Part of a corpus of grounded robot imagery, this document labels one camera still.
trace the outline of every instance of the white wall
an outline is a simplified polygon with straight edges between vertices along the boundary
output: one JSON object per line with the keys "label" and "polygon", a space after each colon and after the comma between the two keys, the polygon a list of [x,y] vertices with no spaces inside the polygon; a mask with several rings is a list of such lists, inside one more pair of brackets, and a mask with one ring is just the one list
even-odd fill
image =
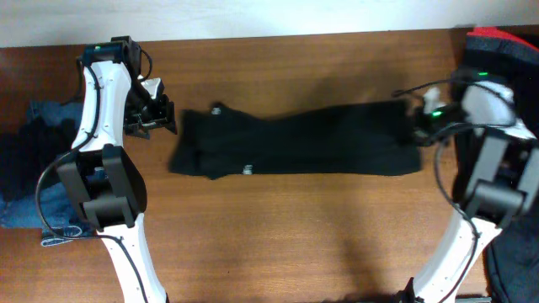
{"label": "white wall", "polygon": [[537,0],[0,2],[0,47],[539,24]]}

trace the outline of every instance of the red fabric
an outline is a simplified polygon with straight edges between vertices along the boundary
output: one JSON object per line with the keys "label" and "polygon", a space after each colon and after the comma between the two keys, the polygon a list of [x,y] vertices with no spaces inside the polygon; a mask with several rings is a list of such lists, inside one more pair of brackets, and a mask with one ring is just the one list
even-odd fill
{"label": "red fabric", "polygon": [[509,40],[509,41],[513,41],[513,42],[531,47],[534,51],[539,52],[539,48],[536,48],[534,45],[529,44],[525,40],[515,35],[496,29],[495,27],[475,28],[473,29],[473,31],[467,33],[467,35],[472,36],[472,37],[486,37],[486,38]]}

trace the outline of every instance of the denim fabric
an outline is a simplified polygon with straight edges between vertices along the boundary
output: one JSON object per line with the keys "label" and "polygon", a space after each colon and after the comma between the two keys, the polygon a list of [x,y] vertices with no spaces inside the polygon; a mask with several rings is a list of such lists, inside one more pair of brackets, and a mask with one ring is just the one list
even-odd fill
{"label": "denim fabric", "polygon": [[[76,131],[80,126],[82,114],[82,104],[73,103],[61,106],[56,102],[44,101],[31,102],[26,112],[26,118],[28,122],[32,122],[41,117],[45,125],[49,127],[59,126],[63,120],[73,120],[75,121],[74,131]],[[62,183],[54,184],[41,191],[41,207],[43,215],[56,232],[73,237],[88,236],[93,233],[89,224],[78,219]],[[0,194],[0,226],[4,228],[43,228],[35,208],[35,196],[33,194],[27,195],[22,199],[7,202]],[[42,246],[49,247],[64,242],[70,241],[55,238],[48,231],[43,230]]]}
{"label": "denim fabric", "polygon": [[62,106],[58,102],[32,101],[26,111],[26,119],[30,122],[37,117],[41,117],[47,126],[58,126],[63,120],[70,119],[75,121],[75,129],[78,130],[83,117],[83,105],[71,103]]}
{"label": "denim fabric", "polygon": [[[62,183],[57,183],[41,192],[41,209],[49,224],[66,236],[89,236],[90,225],[82,223],[67,198]],[[0,199],[0,226],[4,228],[42,228],[43,225],[35,208],[34,195],[21,200],[5,202]],[[54,238],[46,230],[43,231],[41,245],[44,247],[69,242]]]}

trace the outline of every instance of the clothing pile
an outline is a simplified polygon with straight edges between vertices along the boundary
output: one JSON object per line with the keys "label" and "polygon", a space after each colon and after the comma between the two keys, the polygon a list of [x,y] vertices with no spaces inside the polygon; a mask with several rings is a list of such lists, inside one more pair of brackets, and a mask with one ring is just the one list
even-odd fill
{"label": "clothing pile", "polygon": [[[35,186],[41,172],[58,155],[71,149],[82,117],[81,104],[61,106],[55,102],[32,102],[27,124],[17,134],[0,135],[0,226],[43,228],[35,208]],[[56,173],[41,192],[43,214],[60,234],[86,236],[92,233],[82,223],[67,198]],[[67,242],[43,231],[44,247]]]}

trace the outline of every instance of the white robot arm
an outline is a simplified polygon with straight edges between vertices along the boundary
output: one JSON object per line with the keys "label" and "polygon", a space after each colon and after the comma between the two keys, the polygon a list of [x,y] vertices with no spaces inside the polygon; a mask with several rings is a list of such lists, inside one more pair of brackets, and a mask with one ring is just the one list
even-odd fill
{"label": "white robot arm", "polygon": [[[140,59],[140,46],[129,37],[86,48],[82,59],[86,79],[83,117],[72,148],[87,140],[95,119],[97,128],[57,172],[79,217],[89,221],[98,235],[121,239],[131,256],[136,271],[121,247],[102,237],[125,302],[164,303],[168,297],[153,268],[144,234],[144,181],[123,150],[122,136],[124,130],[147,136],[151,128],[163,126],[174,133],[176,128],[173,104],[163,94],[161,79],[139,81]],[[96,171],[104,173],[105,179],[93,180]]]}
{"label": "white robot arm", "polygon": [[[513,92],[506,86],[478,81],[465,88],[456,106],[441,105],[435,109],[426,104],[430,111],[417,112],[423,126],[419,128],[423,130],[433,125],[444,128],[450,120],[464,114],[466,126],[470,126],[465,141],[470,144],[459,146],[456,142],[460,153],[452,193],[456,209],[446,234],[434,256],[408,282],[397,302],[490,302],[490,298],[457,300],[456,293],[483,249],[513,219],[531,208],[539,187],[536,137],[515,115],[512,103]],[[480,125],[511,127],[474,127]],[[436,156],[443,144],[440,143]]]}

